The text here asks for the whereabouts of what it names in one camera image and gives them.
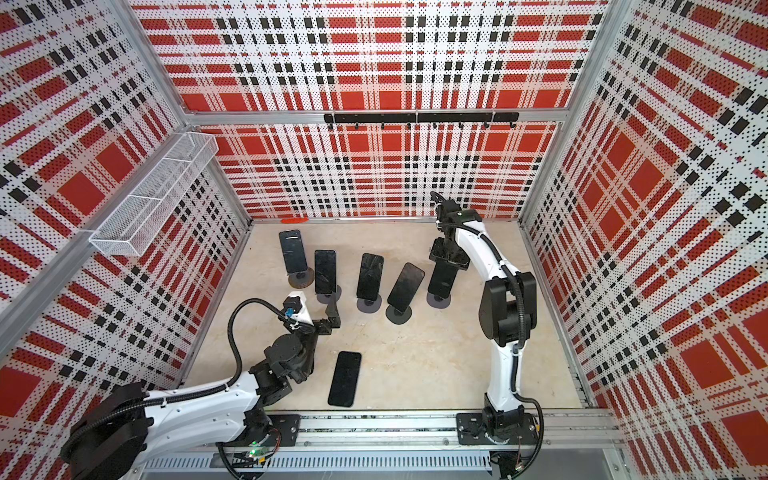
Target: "plaid wall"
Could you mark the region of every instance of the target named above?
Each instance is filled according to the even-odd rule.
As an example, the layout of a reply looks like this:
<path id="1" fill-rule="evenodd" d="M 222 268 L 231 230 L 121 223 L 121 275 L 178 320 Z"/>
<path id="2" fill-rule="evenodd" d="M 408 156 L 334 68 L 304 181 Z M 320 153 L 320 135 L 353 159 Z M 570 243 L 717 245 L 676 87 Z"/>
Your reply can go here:
<path id="1" fill-rule="evenodd" d="M 0 310 L 176 123 L 108 2 L 0 8 Z"/>
<path id="2" fill-rule="evenodd" d="M 555 124 L 212 126 L 254 218 L 432 215 L 429 192 L 517 217 Z"/>
<path id="3" fill-rule="evenodd" d="M 69 428 L 115 386 L 178 384 L 242 234 L 203 172 L 142 257 L 85 263 L 0 363 L 1 477 L 68 478 Z"/>
<path id="4" fill-rule="evenodd" d="M 768 4 L 635 2 L 528 229 L 647 478 L 768 476 Z"/>
<path id="5" fill-rule="evenodd" d="M 130 3 L 190 110 L 275 111 L 564 107 L 607 0 Z"/>

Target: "round phone stand base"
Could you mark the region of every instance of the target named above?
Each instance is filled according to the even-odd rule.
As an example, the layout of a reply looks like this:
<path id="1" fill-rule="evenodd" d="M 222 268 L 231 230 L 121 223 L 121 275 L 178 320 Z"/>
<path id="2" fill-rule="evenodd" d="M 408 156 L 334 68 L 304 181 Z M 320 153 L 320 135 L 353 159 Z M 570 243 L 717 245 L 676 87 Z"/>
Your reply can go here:
<path id="1" fill-rule="evenodd" d="M 362 298 L 357 299 L 357 309 L 363 313 L 376 313 L 379 311 L 381 306 L 382 306 L 381 295 L 378 295 L 376 297 L 375 302 L 372 302 L 370 300 L 363 300 Z"/>
<path id="2" fill-rule="evenodd" d="M 441 296 L 437 296 L 434 293 L 427 292 L 427 305 L 429 305 L 430 307 L 437 308 L 437 309 L 444 309 L 450 304 L 451 304 L 450 295 L 448 295 L 448 298 L 442 298 Z"/>
<path id="3" fill-rule="evenodd" d="M 339 298 L 341 298 L 341 287 L 336 285 L 336 292 L 333 292 L 330 295 L 326 295 L 325 293 L 317 293 L 317 301 L 322 303 L 323 305 L 328 305 L 331 301 L 332 297 L 336 297 L 336 301 L 339 301 Z"/>
<path id="4" fill-rule="evenodd" d="M 299 290 L 312 285 L 313 281 L 315 281 L 315 270 L 312 270 L 312 267 L 303 272 L 288 274 L 288 284 Z"/>
<path id="5" fill-rule="evenodd" d="M 402 325 L 403 323 L 407 322 L 411 318 L 412 314 L 413 314 L 413 310 L 411 310 L 410 306 L 406 308 L 405 312 L 402 312 L 402 313 L 400 313 L 392 305 L 386 307 L 386 317 L 390 322 L 394 323 L 395 325 Z"/>

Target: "wire mesh basket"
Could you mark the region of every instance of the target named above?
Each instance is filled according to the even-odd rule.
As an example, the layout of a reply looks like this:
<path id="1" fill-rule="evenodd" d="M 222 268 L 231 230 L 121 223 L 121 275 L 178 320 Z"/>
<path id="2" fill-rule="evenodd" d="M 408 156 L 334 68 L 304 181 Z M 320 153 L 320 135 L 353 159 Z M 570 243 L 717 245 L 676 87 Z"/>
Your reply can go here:
<path id="1" fill-rule="evenodd" d="M 218 152 L 210 134 L 186 132 L 91 235 L 106 255 L 140 257 Z"/>

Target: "robotic arm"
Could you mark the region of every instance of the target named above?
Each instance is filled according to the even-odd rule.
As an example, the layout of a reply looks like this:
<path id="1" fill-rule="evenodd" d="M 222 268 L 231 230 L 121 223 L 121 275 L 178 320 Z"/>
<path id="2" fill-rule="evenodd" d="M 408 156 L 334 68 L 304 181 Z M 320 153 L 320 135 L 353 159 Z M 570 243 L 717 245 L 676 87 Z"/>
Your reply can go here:
<path id="1" fill-rule="evenodd" d="M 461 270 L 467 270 L 471 261 L 485 280 L 478 318 L 492 343 L 491 380 L 485 394 L 482 433 L 493 443 L 516 438 L 526 415 L 522 404 L 532 402 L 539 411 L 541 431 L 535 450 L 538 454 L 544 428 L 541 407 L 520 393 L 525 343 L 536 327 L 536 281 L 498 251 L 475 210 L 463 210 L 455 201 L 436 192 L 431 197 L 437 205 L 437 227 L 445 237 L 435 240 L 430 259 Z"/>
<path id="2" fill-rule="evenodd" d="M 250 303 L 272 310 L 289 333 L 264 350 L 264 360 L 242 372 L 232 326 Z M 291 292 L 282 310 L 261 299 L 242 302 L 227 326 L 235 375 L 186 389 L 143 392 L 140 383 L 116 388 L 72 427 L 61 448 L 72 480 L 117 480 L 134 465 L 205 443 L 263 442 L 275 431 L 263 407 L 292 391 L 288 378 L 301 383 L 312 374 L 317 337 L 341 326 L 335 300 L 326 315 L 327 319 L 310 319 L 304 292 Z"/>

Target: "smartphone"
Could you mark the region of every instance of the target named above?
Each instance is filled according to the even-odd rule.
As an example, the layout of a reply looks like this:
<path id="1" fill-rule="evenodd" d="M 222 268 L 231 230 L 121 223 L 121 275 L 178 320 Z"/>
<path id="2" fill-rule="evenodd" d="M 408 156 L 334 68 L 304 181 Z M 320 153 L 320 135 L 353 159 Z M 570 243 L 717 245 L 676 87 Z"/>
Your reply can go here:
<path id="1" fill-rule="evenodd" d="M 351 407 L 355 402 L 357 377 L 360 374 L 362 355 L 357 352 L 339 352 L 336 369 L 333 371 L 328 405 Z"/>
<path id="2" fill-rule="evenodd" d="M 373 253 L 364 253 L 360 262 L 360 277 L 357 279 L 357 298 L 375 302 L 379 297 L 382 282 L 384 257 Z"/>
<path id="3" fill-rule="evenodd" d="M 315 293 L 336 292 L 336 251 L 315 250 Z"/>
<path id="4" fill-rule="evenodd" d="M 280 249 L 283 251 L 283 261 L 286 263 L 286 272 L 306 272 L 306 254 L 304 243 L 301 241 L 301 233 L 298 230 L 280 232 Z"/>
<path id="5" fill-rule="evenodd" d="M 395 286 L 392 288 L 392 292 L 389 293 L 389 298 L 386 302 L 389 305 L 395 307 L 399 312 L 405 312 L 416 295 L 416 290 L 419 289 L 419 285 L 424 280 L 424 270 L 418 268 L 413 263 L 406 263 L 400 271 L 400 276 L 397 277 Z"/>
<path id="6" fill-rule="evenodd" d="M 435 270 L 432 272 L 427 291 L 440 298 L 448 298 L 451 295 L 451 288 L 453 288 L 457 273 L 458 268 L 453 265 L 446 262 L 435 263 Z"/>

